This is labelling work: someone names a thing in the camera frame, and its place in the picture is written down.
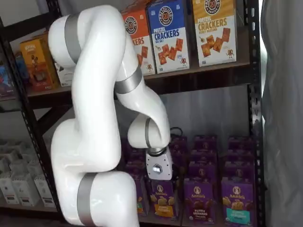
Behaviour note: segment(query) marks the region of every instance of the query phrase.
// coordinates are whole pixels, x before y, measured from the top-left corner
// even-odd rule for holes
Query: pretzel crackers box
[[[20,50],[34,91],[49,90],[59,85],[46,35],[20,43]]]
[[[125,29],[133,39],[143,75],[155,74],[152,41],[149,35],[145,3],[134,4],[122,12]]]
[[[255,205],[253,184],[246,180],[234,181],[223,177],[222,182],[223,218],[231,227],[255,227]]]
[[[158,0],[148,7],[157,73],[189,69],[185,8],[183,0]]]
[[[193,0],[199,65],[236,61],[234,0]]]

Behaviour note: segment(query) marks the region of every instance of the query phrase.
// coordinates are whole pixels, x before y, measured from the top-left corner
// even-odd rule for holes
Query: blue cracker box
[[[14,93],[9,76],[4,65],[0,65],[0,96],[9,96]]]
[[[189,69],[186,4],[158,0],[148,9],[157,73]]]

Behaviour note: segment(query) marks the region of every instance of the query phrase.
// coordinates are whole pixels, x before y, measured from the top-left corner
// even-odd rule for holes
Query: annie's logo
[[[191,195],[192,198],[205,198],[205,195],[201,195],[201,188],[198,186],[194,187],[194,193]]]
[[[234,188],[232,189],[232,192],[235,195],[240,195],[241,194],[241,188],[239,188],[238,186],[234,186]]]
[[[201,188],[198,186],[194,187],[194,193],[199,195],[201,193]]]
[[[171,24],[172,18],[173,18],[173,14],[171,8],[168,6],[163,6],[159,12],[160,23],[164,26],[168,26]]]
[[[36,46],[34,44],[25,46],[25,50],[28,52],[33,51],[34,49],[36,49]]]
[[[242,200],[245,199],[245,196],[244,196],[244,195],[241,195],[241,188],[240,188],[240,187],[234,186],[234,187],[232,188],[232,192],[234,193],[234,195],[230,195],[230,196],[229,196],[230,198],[242,199]]]
[[[221,6],[221,0],[205,0],[204,7],[205,11],[210,14],[216,14]]]
[[[130,35],[135,34],[138,28],[137,21],[134,17],[127,17],[124,21],[124,26]]]
[[[157,190],[158,190],[158,192],[163,192],[163,187],[161,185],[158,185]]]

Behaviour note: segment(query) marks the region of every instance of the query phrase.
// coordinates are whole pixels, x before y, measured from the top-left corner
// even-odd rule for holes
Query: round logo
[[[158,190],[158,192],[163,192],[163,187],[161,185],[158,185],[157,190]]]
[[[205,0],[205,10],[208,14],[216,14],[221,6],[221,0]]]
[[[171,8],[168,6],[163,6],[159,12],[160,23],[163,24],[164,26],[168,26],[171,24],[172,18],[173,18],[173,15],[172,15]]]
[[[137,21],[134,17],[127,17],[124,21],[124,26],[127,32],[132,35],[137,31]]]
[[[201,193],[201,189],[198,186],[194,187],[194,193],[199,195]]]
[[[234,188],[232,189],[232,191],[236,195],[240,195],[240,193],[241,193],[241,189],[238,186],[234,186]]]

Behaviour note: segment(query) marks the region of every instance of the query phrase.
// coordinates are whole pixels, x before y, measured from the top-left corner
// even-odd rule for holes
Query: cracker
[[[214,43],[214,50],[219,52],[221,51],[223,41],[221,38],[217,37],[216,42]]]
[[[222,40],[223,42],[229,42],[229,36],[231,34],[231,29],[230,28],[223,28],[223,34],[222,34]]]
[[[176,41],[177,51],[182,51],[182,48],[183,48],[183,39],[177,38],[177,41]]]
[[[213,48],[214,47],[214,37],[213,35],[210,35],[206,38],[206,41],[209,43],[209,48]]]
[[[142,57],[147,58],[147,52],[148,52],[148,47],[142,46],[142,50],[141,50]]]
[[[168,46],[168,44],[165,44],[164,46],[162,46],[162,50],[163,50],[164,57],[169,56],[169,46]]]
[[[203,52],[204,57],[207,57],[207,56],[211,55],[209,43],[201,45],[201,48],[202,48],[202,52]]]
[[[137,54],[137,58],[138,58],[138,61],[139,61],[139,65],[142,65],[142,61],[143,61],[142,55]]]
[[[174,61],[176,59],[176,55],[177,55],[177,50],[174,47],[171,47],[169,52],[169,58]]]
[[[163,52],[158,53],[158,57],[159,57],[159,61],[160,61],[160,64],[161,64],[161,65],[166,64],[166,63],[167,63],[167,62],[166,62],[166,58],[165,58],[165,56],[164,56]]]

